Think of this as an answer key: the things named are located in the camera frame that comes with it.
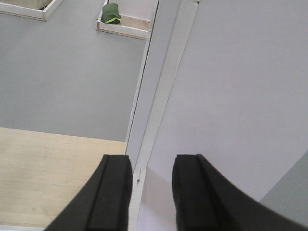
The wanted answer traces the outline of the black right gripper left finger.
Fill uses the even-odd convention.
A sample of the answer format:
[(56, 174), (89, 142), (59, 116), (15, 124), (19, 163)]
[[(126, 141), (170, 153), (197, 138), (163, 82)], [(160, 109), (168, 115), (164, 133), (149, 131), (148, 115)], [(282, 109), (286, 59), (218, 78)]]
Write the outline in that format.
[(126, 231), (131, 194), (129, 157), (106, 154), (87, 183), (46, 230)]

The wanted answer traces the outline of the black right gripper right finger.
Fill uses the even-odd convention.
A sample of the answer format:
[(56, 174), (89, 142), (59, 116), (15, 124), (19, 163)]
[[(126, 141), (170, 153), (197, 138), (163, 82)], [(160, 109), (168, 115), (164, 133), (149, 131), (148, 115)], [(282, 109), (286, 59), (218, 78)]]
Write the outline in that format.
[(172, 172), (179, 231), (306, 231), (227, 180), (201, 154), (179, 154)]

